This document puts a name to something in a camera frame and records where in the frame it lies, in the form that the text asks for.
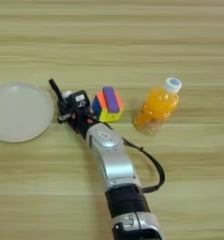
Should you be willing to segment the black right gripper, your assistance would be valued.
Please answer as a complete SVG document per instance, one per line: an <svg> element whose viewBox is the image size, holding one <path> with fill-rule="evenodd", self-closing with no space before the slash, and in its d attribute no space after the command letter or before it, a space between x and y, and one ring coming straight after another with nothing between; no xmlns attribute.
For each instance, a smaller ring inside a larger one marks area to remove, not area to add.
<svg viewBox="0 0 224 240"><path fill-rule="evenodd" d="M58 123L68 122L70 127L86 139L88 129L97 123L89 107L86 108L68 108L68 102L65 97L58 98L58 108L61 115L58 117Z"/></svg>

